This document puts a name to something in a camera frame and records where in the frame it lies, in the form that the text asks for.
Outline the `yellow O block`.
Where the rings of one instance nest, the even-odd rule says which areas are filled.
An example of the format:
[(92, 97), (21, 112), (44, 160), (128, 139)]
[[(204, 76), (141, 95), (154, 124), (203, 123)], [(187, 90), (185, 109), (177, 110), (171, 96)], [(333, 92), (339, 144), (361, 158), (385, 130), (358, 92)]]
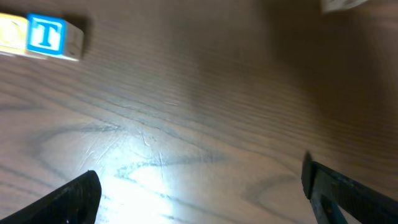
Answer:
[(25, 17), (1, 13), (1, 52), (24, 55), (27, 26), (28, 21)]

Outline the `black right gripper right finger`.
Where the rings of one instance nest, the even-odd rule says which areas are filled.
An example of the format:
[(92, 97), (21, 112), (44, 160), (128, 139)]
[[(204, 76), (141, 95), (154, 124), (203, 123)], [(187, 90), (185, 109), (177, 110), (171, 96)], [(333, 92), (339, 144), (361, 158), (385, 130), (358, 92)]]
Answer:
[(397, 223), (397, 201), (315, 162), (305, 153), (303, 191), (318, 223), (347, 223), (341, 210), (360, 223)]

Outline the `blue T letter block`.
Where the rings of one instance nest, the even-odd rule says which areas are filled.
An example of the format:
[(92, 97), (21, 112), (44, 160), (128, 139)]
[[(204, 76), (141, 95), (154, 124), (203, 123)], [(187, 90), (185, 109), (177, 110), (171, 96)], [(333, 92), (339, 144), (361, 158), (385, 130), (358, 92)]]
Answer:
[(84, 32), (64, 19), (41, 14), (27, 15), (30, 52), (64, 60), (80, 61)]

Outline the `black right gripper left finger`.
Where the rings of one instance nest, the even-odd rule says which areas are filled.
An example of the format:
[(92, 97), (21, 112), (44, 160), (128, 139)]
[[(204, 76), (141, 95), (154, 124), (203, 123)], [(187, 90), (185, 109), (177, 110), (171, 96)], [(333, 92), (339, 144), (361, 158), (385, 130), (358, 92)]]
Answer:
[(1, 224), (94, 224), (100, 199), (99, 177), (95, 171), (89, 170), (3, 218)]

